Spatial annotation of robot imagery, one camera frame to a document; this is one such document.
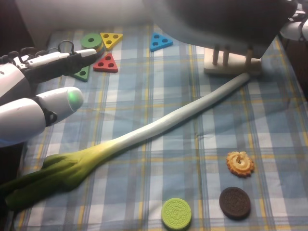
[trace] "golden brown cookie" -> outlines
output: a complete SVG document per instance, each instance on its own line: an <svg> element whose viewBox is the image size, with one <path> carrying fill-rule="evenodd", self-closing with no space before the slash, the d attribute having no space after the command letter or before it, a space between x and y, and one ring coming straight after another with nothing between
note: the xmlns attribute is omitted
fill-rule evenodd
<svg viewBox="0 0 308 231"><path fill-rule="evenodd" d="M227 166L230 172L238 177L248 177L255 170L255 163L246 152L228 153Z"/></svg>

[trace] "wooden base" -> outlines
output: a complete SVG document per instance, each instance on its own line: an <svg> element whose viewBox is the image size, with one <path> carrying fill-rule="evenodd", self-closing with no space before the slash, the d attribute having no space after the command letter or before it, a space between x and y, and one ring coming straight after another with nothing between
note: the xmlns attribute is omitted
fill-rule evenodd
<svg viewBox="0 0 308 231"><path fill-rule="evenodd" d="M261 73L261 59L251 59L249 66L245 65L246 57L243 55L229 53L228 64L223 65L223 51L219 51L217 65L213 65L213 49L205 48L204 72L211 74L241 74L248 72L254 75Z"/></svg>

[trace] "tablecloth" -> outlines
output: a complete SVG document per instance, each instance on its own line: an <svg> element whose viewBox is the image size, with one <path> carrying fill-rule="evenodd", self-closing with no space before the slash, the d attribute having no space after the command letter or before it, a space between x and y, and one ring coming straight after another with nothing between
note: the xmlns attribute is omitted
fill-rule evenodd
<svg viewBox="0 0 308 231"><path fill-rule="evenodd" d="M89 32L123 33L111 51L118 73L94 72L87 83L60 77L38 92L74 86L82 107L27 143L21 175L39 170L45 157L74 152L149 124L226 83L232 76L203 72L204 49L173 39L150 52L156 25L56 31L49 47L72 40L80 50ZM191 231L308 230L307 103L275 39L262 57L263 74L214 107L125 151L98 167L75 190L56 194L17 214L19 231L165 230L161 208L181 198L192 210ZM231 151L254 160L251 177L226 166ZM219 195L236 186L251 200L243 221L224 216Z"/></svg>

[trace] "green triangle block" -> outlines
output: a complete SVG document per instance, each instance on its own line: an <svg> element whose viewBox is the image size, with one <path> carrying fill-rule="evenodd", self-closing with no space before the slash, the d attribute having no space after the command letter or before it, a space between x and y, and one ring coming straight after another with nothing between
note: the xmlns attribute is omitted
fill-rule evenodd
<svg viewBox="0 0 308 231"><path fill-rule="evenodd" d="M89 79L89 66L83 67L79 72L73 74L72 77L87 82Z"/></svg>

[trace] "blue triangle block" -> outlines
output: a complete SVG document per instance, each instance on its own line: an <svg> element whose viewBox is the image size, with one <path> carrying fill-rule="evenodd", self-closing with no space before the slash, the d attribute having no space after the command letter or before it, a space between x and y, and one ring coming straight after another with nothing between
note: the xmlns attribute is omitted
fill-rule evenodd
<svg viewBox="0 0 308 231"><path fill-rule="evenodd" d="M167 39L165 36L162 36L158 33L153 33L152 34L152 39L151 39L151 45L150 45L150 51L154 52L156 50L169 47L173 44L173 41L171 39Z"/></svg>

